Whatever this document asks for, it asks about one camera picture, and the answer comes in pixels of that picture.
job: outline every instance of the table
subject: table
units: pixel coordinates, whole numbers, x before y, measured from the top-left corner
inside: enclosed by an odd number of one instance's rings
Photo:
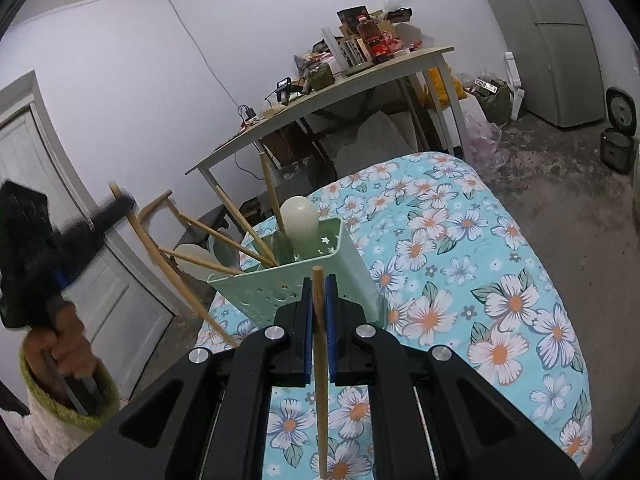
[[[591,400],[574,329],[516,222],[470,166],[445,153],[415,153],[342,178],[310,198],[321,218],[347,222],[388,297],[389,332],[415,348],[448,345],[576,463],[586,459]],[[261,235],[275,229],[275,218],[257,227]],[[253,264],[246,258],[242,266]],[[258,330],[219,294],[210,313],[238,341]],[[206,323],[196,345],[225,349]],[[371,479],[367,389],[331,386],[330,395],[334,478]],[[316,476],[314,401],[313,385],[273,389],[263,478]]]
[[[254,126],[249,127],[241,134],[229,139],[227,142],[216,148],[208,157],[193,166],[185,173],[185,175],[198,170],[206,179],[207,183],[215,190],[215,187],[218,186],[218,181],[211,173],[210,168],[228,156],[231,156],[235,152],[241,150],[245,146],[254,142],[259,142],[261,138],[269,135],[271,132],[274,132],[287,124],[300,120],[317,110],[321,110],[322,108],[341,101],[349,96],[356,95],[384,83],[397,81],[403,77],[413,75],[418,72],[424,73],[424,78],[431,95],[437,95],[433,81],[427,72],[430,68],[437,68],[440,72],[445,90],[447,91],[447,96],[449,97],[449,102],[451,103],[451,110],[460,136],[463,158],[465,160],[470,160],[471,145],[469,144],[466,132],[465,120],[462,115],[460,103],[458,102],[456,90],[453,86],[453,81],[449,74],[449,69],[442,57],[446,52],[452,52],[453,50],[454,48],[452,46],[422,48],[405,56],[397,57],[385,63],[373,66],[372,68],[350,77],[338,79],[333,85],[296,99],[283,111],[272,118],[262,120]],[[398,88],[408,104],[409,110],[412,114],[412,119],[414,120],[416,129],[418,130],[418,146],[421,147],[421,149],[426,150],[428,149],[426,139],[424,138],[424,133],[422,132],[420,122],[417,118],[411,99],[409,99],[407,90],[405,86],[400,83],[398,83]],[[442,128],[444,137],[449,143],[447,151],[449,153],[453,153],[453,137],[447,128],[447,124],[442,113],[442,107],[440,106],[440,101],[438,99],[434,99],[434,106],[436,108],[438,122]]]

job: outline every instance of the door frame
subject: door frame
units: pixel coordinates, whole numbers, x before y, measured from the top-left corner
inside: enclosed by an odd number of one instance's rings
[[[76,203],[82,215],[89,218],[90,213],[95,211],[98,205],[66,156],[64,147],[60,143],[58,134],[47,113],[33,70],[0,89],[0,128],[27,111],[33,115],[40,139],[49,154],[53,167],[71,195],[71,199]],[[180,316],[185,312],[184,303],[147,267],[116,231],[106,236],[106,245],[141,285],[169,312],[175,316]]]

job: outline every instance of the floral tablecloth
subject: floral tablecloth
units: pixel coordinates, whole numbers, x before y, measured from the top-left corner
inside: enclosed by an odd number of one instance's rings
[[[389,332],[415,348],[448,345],[578,464],[585,460],[591,400],[574,329],[516,222],[470,166],[416,153],[342,178],[310,199],[322,219],[346,222],[388,298]],[[269,218],[257,231],[275,227]],[[242,261],[243,268],[253,264]],[[257,330],[219,294],[210,313],[238,341]],[[225,349],[206,323],[196,344]],[[263,478],[318,477],[314,404],[313,385],[273,389]],[[332,478],[372,478],[365,386],[330,387],[329,425]]]

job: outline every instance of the human hand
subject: human hand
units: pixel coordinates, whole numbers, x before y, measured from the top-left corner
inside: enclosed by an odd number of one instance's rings
[[[57,402],[65,404],[66,393],[49,369],[42,352],[51,352],[62,376],[75,378],[93,375],[97,359],[84,337],[84,325],[78,319],[73,303],[66,303],[60,308],[55,325],[57,335],[48,328],[31,329],[24,339],[24,356],[40,387]]]

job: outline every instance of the green plastic basket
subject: green plastic basket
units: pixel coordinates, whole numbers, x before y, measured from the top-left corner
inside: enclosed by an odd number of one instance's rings
[[[271,247],[271,235],[263,240]],[[279,307],[299,300],[302,282],[311,277],[314,266],[322,266],[325,276],[335,274],[338,293],[342,298],[360,304],[367,322],[385,327],[386,299],[376,288],[369,269],[339,218],[320,221],[316,258],[271,268],[256,265],[237,276],[219,278],[212,274],[207,283],[254,324],[266,326],[273,323]]]

